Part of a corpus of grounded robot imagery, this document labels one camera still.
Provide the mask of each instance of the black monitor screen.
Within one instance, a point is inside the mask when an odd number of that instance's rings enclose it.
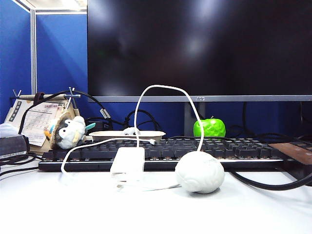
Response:
[[[88,0],[88,92],[140,96],[151,84],[191,96],[311,95],[312,1]]]

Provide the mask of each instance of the blue partition wall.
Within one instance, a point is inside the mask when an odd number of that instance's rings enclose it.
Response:
[[[12,106],[13,89],[31,92],[30,15],[10,0],[0,1],[0,123]]]
[[[5,79],[1,78],[1,95],[6,98],[6,101],[1,99],[1,109],[3,106],[5,109],[10,106],[8,97],[11,96],[12,88],[23,89],[24,93],[30,92],[29,13],[19,9],[12,2],[5,5],[12,13],[6,13],[3,18],[9,21],[7,18],[14,15],[15,20],[9,22],[5,34],[1,34],[1,40],[6,41],[5,58],[8,59],[6,70],[1,69],[1,76],[5,75]],[[55,93],[71,86],[87,92],[86,21],[86,15],[37,15],[38,91]],[[11,82],[17,78],[18,83]],[[100,116],[99,107],[95,103],[89,103],[86,98],[78,99],[77,104],[84,118]],[[123,122],[128,113],[134,110],[136,103],[103,103],[103,105],[113,119]],[[232,125],[242,126],[242,107],[242,102],[207,103],[206,117],[213,115],[222,119],[227,128]],[[183,103],[142,103],[140,108],[155,117],[168,137],[183,133]],[[305,105],[304,112],[309,118],[311,105]],[[250,102],[246,113],[248,128],[257,134],[277,132],[298,136],[311,132],[310,124],[300,123],[298,102]],[[148,118],[143,114],[138,118],[138,122],[146,120]],[[142,128],[152,130],[153,125],[145,124]],[[240,128],[232,128],[228,136],[233,136],[240,131]]]

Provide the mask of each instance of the monitor bezel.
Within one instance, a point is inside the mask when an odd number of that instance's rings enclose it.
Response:
[[[140,96],[94,96],[100,102],[137,102]],[[312,101],[312,95],[190,96],[195,102]],[[142,102],[188,102],[185,96],[144,96]]]

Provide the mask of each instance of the charging cable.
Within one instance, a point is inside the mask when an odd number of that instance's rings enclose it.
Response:
[[[69,155],[71,154],[72,151],[77,150],[77,149],[81,149],[81,148],[85,148],[85,147],[91,147],[91,146],[100,145],[100,144],[103,144],[103,143],[106,143],[106,142],[112,141],[112,140],[136,140],[136,139],[119,137],[119,138],[112,138],[112,139],[108,139],[108,140],[103,140],[103,141],[100,141],[100,142],[97,142],[97,143],[93,143],[93,144],[77,146],[77,147],[71,149],[70,151],[68,151],[68,153],[66,154],[66,156],[65,156],[65,158],[64,158],[64,160],[62,162],[60,170],[62,171],[63,174],[67,174],[68,175],[68,173],[67,173],[67,171],[65,171],[64,167],[65,167],[65,163],[66,163],[66,161],[67,161],[67,159],[68,159],[68,157],[69,157]],[[152,145],[155,145],[155,142],[156,142],[154,139],[140,139],[139,141],[147,141],[147,142],[151,143]]]
[[[193,110],[194,110],[194,113],[195,113],[195,116],[197,118],[197,121],[199,123],[199,126],[200,126],[200,131],[201,131],[201,136],[200,136],[200,141],[199,141],[199,145],[198,145],[198,149],[197,151],[200,151],[201,149],[201,146],[203,144],[203,141],[204,141],[204,127],[203,127],[203,123],[201,122],[200,118],[199,118],[199,115],[197,113],[197,110],[195,108],[195,105],[191,99],[191,97],[188,95],[188,93],[183,90],[183,89],[180,89],[180,88],[177,88],[177,87],[173,87],[173,86],[167,86],[167,85],[160,85],[160,84],[154,84],[154,85],[151,85],[151,86],[148,86],[144,91],[143,93],[141,94],[139,100],[137,101],[137,104],[136,104],[136,111],[135,111],[135,119],[134,119],[134,124],[135,124],[135,132],[136,132],[136,147],[139,147],[139,134],[138,134],[138,129],[137,129],[137,111],[138,111],[138,107],[140,105],[140,102],[142,100],[142,97],[144,96],[144,94],[146,93],[146,91],[148,91],[149,89],[151,88],[164,88],[164,89],[173,89],[173,90],[177,90],[177,91],[180,91],[182,93],[184,93],[184,95],[188,98]]]

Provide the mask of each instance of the monitor stand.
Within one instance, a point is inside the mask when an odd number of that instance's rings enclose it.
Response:
[[[206,103],[199,102],[198,113],[205,117]],[[189,102],[184,103],[184,135],[187,137],[193,137],[193,125],[197,121],[194,111]]]

